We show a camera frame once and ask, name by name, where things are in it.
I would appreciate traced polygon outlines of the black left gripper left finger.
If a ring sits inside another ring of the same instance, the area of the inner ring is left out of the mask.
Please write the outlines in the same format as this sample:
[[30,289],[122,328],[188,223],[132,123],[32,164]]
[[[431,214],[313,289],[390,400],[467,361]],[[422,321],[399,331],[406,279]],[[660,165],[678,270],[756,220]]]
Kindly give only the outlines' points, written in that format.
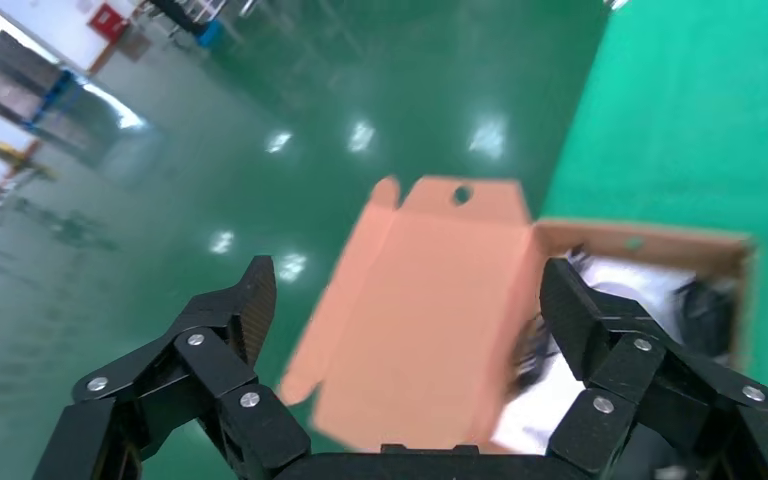
[[85,375],[58,419],[38,479],[138,479],[196,422],[240,479],[275,479],[307,456],[305,430],[255,372],[276,303],[272,260],[194,296],[158,338]]

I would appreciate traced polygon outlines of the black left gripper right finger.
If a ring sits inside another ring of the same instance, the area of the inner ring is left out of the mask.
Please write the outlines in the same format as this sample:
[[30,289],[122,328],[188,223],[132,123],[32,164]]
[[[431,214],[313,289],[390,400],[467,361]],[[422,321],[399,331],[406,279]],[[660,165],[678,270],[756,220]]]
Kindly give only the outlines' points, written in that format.
[[603,479],[645,426],[708,479],[768,479],[768,387],[688,351],[638,302],[589,287],[563,258],[546,262],[539,303],[584,386],[551,457]]

